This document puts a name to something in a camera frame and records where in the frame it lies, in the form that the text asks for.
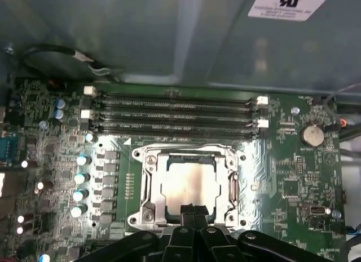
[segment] sticker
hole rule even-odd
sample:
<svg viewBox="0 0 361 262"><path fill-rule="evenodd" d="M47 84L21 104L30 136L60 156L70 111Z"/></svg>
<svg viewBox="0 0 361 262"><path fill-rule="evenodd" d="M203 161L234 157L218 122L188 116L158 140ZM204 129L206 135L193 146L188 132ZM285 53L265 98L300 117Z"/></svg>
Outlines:
<svg viewBox="0 0 361 262"><path fill-rule="evenodd" d="M306 21L326 0L256 0L248 17Z"/></svg>

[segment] cable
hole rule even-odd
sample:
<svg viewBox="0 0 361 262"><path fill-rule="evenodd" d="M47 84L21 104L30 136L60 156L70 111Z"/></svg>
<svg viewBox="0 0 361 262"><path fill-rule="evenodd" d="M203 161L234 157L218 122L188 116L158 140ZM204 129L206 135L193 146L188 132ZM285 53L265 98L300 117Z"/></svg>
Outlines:
<svg viewBox="0 0 361 262"><path fill-rule="evenodd" d="M337 95L345 92L345 91L348 91L348 90L351 90L353 88L356 88L356 87L359 87L361 86L361 82L358 82L358 83L354 83L353 85L349 85L349 86L346 86L344 88L341 88L337 91L335 91L334 93L331 93L324 101L323 101L323 107L325 109L325 111L333 118L336 119L336 125L337 125L337 128L338 130L341 129L341 117L335 113L329 106L328 106L328 103L332 100L332 98L336 97Z"/></svg>
<svg viewBox="0 0 361 262"><path fill-rule="evenodd" d="M96 76L102 76L113 83L121 83L119 79L114 77L111 74L111 70L107 67L105 67L103 64L101 64L98 61L95 61L83 53L76 51L72 48L67 48L64 46L59 45L50 45L50 44L36 44L28 47L25 51L21 53L18 59L18 66L19 68L24 68L29 73L34 74L36 77L42 77L42 78L49 78L46 74L44 74L42 71L28 65L25 61L34 54L37 54L39 52L58 52L60 54L72 56L75 59L77 59L80 62L85 62L88 64L88 67L90 70L96 75Z"/></svg>
<svg viewBox="0 0 361 262"><path fill-rule="evenodd" d="M340 142L348 141L361 136L361 123L355 124L345 130L341 130L338 137Z"/></svg>

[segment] ram slot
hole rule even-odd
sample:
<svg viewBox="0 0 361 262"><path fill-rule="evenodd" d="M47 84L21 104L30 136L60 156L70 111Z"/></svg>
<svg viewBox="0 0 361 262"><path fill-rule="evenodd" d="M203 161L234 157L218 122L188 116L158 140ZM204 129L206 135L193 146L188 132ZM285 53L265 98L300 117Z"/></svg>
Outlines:
<svg viewBox="0 0 361 262"><path fill-rule="evenodd" d="M104 94L103 97L99 99L102 100L122 100L122 101L149 101L149 102L174 102L174 103L187 103L187 104L205 104L205 105L243 105L247 106L252 103L252 101L245 100L230 100L230 99L199 99L198 97L183 97L183 96L161 96L161 95L143 95L143 96L134 96L129 94L119 94L111 93Z"/></svg>

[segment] integrated circuit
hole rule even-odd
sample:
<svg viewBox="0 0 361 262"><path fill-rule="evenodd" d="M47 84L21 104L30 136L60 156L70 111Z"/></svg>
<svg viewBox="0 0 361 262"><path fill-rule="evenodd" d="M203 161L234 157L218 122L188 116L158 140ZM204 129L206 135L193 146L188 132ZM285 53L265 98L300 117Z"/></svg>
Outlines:
<svg viewBox="0 0 361 262"><path fill-rule="evenodd" d="M63 172L61 172L62 179L70 179L70 176L71 176L70 170L63 170Z"/></svg>
<svg viewBox="0 0 361 262"><path fill-rule="evenodd" d="M45 154L51 154L54 153L55 150L55 144L49 144L45 146L44 152Z"/></svg>
<svg viewBox="0 0 361 262"><path fill-rule="evenodd" d="M71 227L63 227L61 230L61 236L64 238L68 238L72 235L72 228Z"/></svg>
<svg viewBox="0 0 361 262"><path fill-rule="evenodd" d="M285 198L294 198L299 196L298 181L284 180L283 181L283 196Z"/></svg>

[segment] wire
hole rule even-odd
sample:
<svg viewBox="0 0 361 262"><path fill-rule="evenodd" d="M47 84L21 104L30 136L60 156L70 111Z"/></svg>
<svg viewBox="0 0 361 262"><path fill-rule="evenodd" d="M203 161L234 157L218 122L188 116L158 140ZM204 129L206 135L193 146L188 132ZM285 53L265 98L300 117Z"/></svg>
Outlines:
<svg viewBox="0 0 361 262"><path fill-rule="evenodd" d="M30 66L26 63L26 60L34 55L37 54L39 52L58 52L60 54L64 54L64 55L68 55L68 56L72 56L75 59L77 59L78 61L84 62L88 64L88 67L91 69L91 71L96 75L96 76L102 76L105 77L107 80L109 80L110 82L113 83L121 83L122 81L120 81L119 79L117 79L116 77L114 77L111 74L111 70L109 68L106 68L103 64L101 64L98 61L95 61L89 57L87 57L86 55L84 55L83 53L76 51L72 48L67 48L64 46L60 46L60 45L50 45L50 44L36 44L36 45L32 45L30 47L28 47L24 52L21 53L21 55L19 56L18 59L18 66L19 68L24 68L27 72L34 74L36 77L41 77L41 78L49 78L48 75L46 75L45 73L43 73L42 71L38 70L37 68L34 68L33 66Z"/></svg>
<svg viewBox="0 0 361 262"><path fill-rule="evenodd" d="M340 142L348 141L361 136L361 123L355 124L345 130L341 130L338 134Z"/></svg>
<svg viewBox="0 0 361 262"><path fill-rule="evenodd" d="M323 107L325 109L325 111L333 118L336 119L336 125L338 127L338 129L340 130L341 129L341 117L335 113L329 106L328 106L328 103L334 98L336 97L337 95L343 93L343 92L346 92L348 90L351 90L353 88L356 88L356 87L359 87L361 86L361 82L358 82L358 83L354 83L352 85L349 85L349 86L346 86L344 88L341 88L337 91L335 91L334 93L331 93L326 99L324 99L323 101Z"/></svg>

